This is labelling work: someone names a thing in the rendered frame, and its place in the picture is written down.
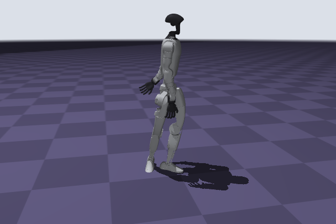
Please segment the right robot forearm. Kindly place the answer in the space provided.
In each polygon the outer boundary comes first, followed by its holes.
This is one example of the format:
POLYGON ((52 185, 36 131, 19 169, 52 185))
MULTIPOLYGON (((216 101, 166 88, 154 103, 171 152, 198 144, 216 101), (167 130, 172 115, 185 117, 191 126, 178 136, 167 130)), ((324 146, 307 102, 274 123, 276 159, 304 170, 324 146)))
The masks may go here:
POLYGON ((170 101, 175 101, 175 89, 174 89, 174 83, 172 79, 172 72, 171 70, 165 70, 164 72, 164 83, 166 84, 167 88, 167 96, 170 96, 170 101))

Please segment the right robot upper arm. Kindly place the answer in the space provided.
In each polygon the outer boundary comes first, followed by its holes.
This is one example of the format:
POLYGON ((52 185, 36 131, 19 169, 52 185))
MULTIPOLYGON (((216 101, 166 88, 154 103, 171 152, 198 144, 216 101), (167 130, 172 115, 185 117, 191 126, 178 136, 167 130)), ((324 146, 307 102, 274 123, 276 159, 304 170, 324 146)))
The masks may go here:
POLYGON ((163 68, 162 72, 164 75, 165 70, 171 70, 173 75, 173 70, 170 69, 170 64, 172 63, 172 54, 174 52, 173 42, 167 41, 163 44, 163 68))

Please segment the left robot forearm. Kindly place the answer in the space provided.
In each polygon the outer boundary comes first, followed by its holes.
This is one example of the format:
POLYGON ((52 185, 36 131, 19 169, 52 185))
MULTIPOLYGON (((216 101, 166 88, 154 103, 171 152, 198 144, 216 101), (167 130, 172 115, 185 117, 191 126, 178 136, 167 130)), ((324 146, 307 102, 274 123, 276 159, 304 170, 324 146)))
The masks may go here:
POLYGON ((158 71, 158 74, 156 74, 156 76, 153 78, 154 83, 158 82, 159 80, 163 79, 163 75, 161 75, 161 66, 160 69, 158 71))

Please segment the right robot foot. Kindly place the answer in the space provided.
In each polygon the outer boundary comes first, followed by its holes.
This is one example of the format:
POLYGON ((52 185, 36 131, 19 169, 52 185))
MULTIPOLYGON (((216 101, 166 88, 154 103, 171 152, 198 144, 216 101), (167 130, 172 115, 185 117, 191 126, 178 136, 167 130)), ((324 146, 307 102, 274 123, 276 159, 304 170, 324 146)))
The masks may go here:
POLYGON ((147 163, 146 163, 146 167, 145 167, 145 171, 147 173, 151 173, 154 171, 154 157, 153 157, 153 160, 151 160, 152 158, 149 159, 149 156, 148 156, 148 160, 147 160, 147 163))

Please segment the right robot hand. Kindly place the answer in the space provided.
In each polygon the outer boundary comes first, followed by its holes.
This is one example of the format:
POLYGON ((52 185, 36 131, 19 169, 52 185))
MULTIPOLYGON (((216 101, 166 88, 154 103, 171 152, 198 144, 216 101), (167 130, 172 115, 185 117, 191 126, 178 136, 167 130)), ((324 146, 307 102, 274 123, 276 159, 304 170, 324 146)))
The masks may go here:
POLYGON ((175 111, 178 113, 178 109, 176 107, 176 104, 175 104, 175 101, 170 101, 170 96, 168 95, 167 97, 167 102, 169 103, 168 106, 167 106, 167 113, 166 113, 166 116, 165 118, 174 118, 175 117, 175 111), (174 115, 173 115, 174 113, 174 115), (168 116, 169 114, 169 116, 168 116), (168 117, 167 117, 168 116, 168 117))

